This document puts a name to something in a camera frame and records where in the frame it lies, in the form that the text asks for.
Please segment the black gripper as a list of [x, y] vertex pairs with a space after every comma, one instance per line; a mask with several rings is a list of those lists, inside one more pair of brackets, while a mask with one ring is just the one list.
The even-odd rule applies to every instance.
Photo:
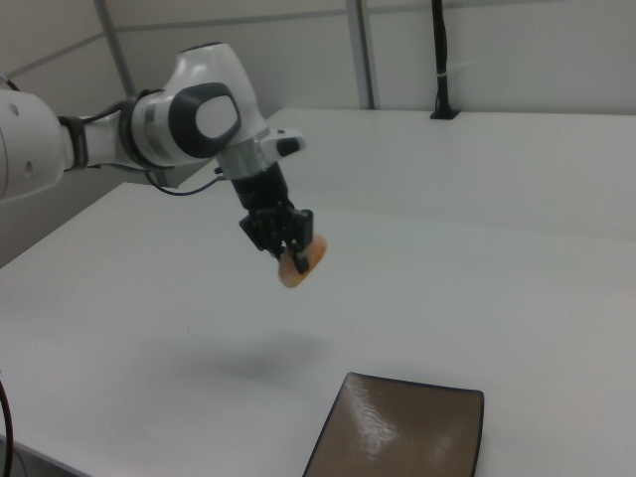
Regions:
[[[283, 209], [293, 209], [288, 197], [288, 187], [277, 163], [243, 179], [231, 179], [247, 216], [239, 226], [258, 250], [270, 250], [280, 261], [286, 252], [283, 241], [281, 214]], [[289, 250], [296, 270], [303, 274], [309, 270], [308, 249], [313, 242], [313, 212], [292, 212], [289, 234]]]

